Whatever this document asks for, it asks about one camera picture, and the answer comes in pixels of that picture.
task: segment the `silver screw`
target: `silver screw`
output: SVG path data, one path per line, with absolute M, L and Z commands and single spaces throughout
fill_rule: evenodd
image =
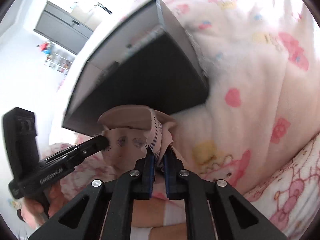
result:
M 91 185 L 94 187 L 100 187 L 102 184 L 102 181 L 99 179 L 95 179 L 93 182 L 91 182 Z
M 189 171 L 188 170 L 181 170 L 181 171 L 179 171 L 179 174 L 181 175 L 181 176 L 188 176 L 189 175 Z
M 219 180 L 217 181 L 217 185 L 218 185 L 219 187 L 225 187 L 225 186 L 227 185 L 227 182 L 226 182 L 224 179 L 219 179 Z
M 138 171 L 138 170 L 132 170 L 132 171 L 130 171 L 130 173 L 129 173 L 132 177 L 136 177 L 136 176 L 138 176 L 139 174 L 140 174 L 140 171 Z

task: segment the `black handheld device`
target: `black handheld device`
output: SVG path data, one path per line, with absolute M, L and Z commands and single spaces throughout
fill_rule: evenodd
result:
M 44 190 L 70 174 L 86 157 L 109 146 L 102 135 L 39 160 L 36 145 L 36 119 L 33 112 L 16 107 L 3 116 L 4 141 L 13 180 L 9 190 L 15 199 L 32 198 L 48 215 L 49 202 Z

